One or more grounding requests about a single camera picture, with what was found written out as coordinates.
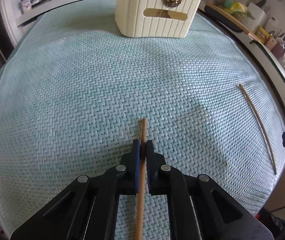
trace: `yellow package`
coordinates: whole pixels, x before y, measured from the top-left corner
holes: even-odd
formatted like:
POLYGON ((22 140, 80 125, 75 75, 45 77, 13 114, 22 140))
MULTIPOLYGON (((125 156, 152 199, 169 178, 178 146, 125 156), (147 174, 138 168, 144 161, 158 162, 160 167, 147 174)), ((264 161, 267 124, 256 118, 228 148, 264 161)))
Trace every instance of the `yellow package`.
POLYGON ((256 35, 260 38, 260 40, 261 40, 261 42, 263 44, 265 44, 266 41, 270 37, 270 34, 264 28, 262 28, 261 26, 259 26, 259 29, 258 29, 256 35))
POLYGON ((247 11, 247 6, 243 5, 242 3, 239 2, 234 2, 230 8, 230 10, 234 12, 243 12, 245 13, 247 11))

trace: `wooden shelf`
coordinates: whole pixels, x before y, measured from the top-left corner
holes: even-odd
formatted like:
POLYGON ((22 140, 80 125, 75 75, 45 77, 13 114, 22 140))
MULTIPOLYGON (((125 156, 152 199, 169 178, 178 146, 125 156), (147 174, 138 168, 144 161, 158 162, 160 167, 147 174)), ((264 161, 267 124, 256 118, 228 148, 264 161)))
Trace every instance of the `wooden shelf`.
POLYGON ((236 24, 240 29, 243 30, 243 32, 248 35, 249 37, 251 37, 252 39, 256 40, 256 41, 260 41, 261 39, 255 35, 252 30, 248 29, 241 21, 239 21, 238 19, 236 19, 235 17, 233 17, 231 14, 228 14, 227 12, 225 12, 224 10, 220 9, 218 6, 213 5, 211 3, 206 3, 207 6, 211 7, 212 9, 216 10, 217 12, 219 12, 221 15, 223 15, 224 17, 226 17, 227 19, 229 19, 230 21, 232 21, 234 24, 236 24))

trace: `ribbed box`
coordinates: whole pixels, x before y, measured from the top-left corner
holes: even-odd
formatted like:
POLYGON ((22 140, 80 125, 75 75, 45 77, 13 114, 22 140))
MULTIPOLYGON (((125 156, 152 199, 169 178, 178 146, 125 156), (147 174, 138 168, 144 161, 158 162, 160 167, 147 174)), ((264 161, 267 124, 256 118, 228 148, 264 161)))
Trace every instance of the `ribbed box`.
POLYGON ((200 1, 181 0, 177 7, 169 8, 163 0, 116 0, 115 20, 120 32, 128 37, 184 38, 200 1), (145 16, 146 9, 160 9, 166 18, 145 16), (185 20, 172 18, 176 16, 185 20))

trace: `metal screw head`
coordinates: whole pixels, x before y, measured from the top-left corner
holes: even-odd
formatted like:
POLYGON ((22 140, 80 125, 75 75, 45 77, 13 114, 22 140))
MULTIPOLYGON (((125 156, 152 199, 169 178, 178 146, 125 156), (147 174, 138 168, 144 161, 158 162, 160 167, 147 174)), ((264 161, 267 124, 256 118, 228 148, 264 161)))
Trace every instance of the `metal screw head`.
POLYGON ((81 175, 78 177, 78 182, 84 183, 88 180, 88 177, 86 175, 81 175))
POLYGON ((209 180, 209 177, 208 177, 208 175, 206 175, 206 174, 201 174, 201 175, 199 176, 199 179, 200 179, 201 181, 203 181, 203 182, 206 182, 206 181, 209 180))
POLYGON ((171 167, 170 167, 169 165, 165 164, 165 165, 162 165, 162 166, 161 166, 161 169, 162 169, 163 171, 170 171, 171 167))
POLYGON ((117 171, 124 171, 126 169, 126 166, 125 165, 118 165, 118 166, 116 166, 116 170, 117 171))

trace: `light blue woven mat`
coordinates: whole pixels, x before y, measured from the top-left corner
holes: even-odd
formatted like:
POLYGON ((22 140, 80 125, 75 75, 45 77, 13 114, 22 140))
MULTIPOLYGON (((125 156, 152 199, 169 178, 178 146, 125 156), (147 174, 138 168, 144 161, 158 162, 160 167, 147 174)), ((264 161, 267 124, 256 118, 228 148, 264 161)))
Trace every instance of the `light blue woven mat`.
MULTIPOLYGON (((143 117, 169 165, 208 174, 252 214, 284 167, 281 116, 233 41, 198 15, 184 39, 126 38, 114 6, 86 0, 50 11, 1 73, 0 220, 9 235, 78 175, 118 164, 143 117)), ((145 200, 144 237, 169 239, 165 197, 145 200)), ((116 239, 132 236, 134 213, 135 197, 121 196, 116 239)))

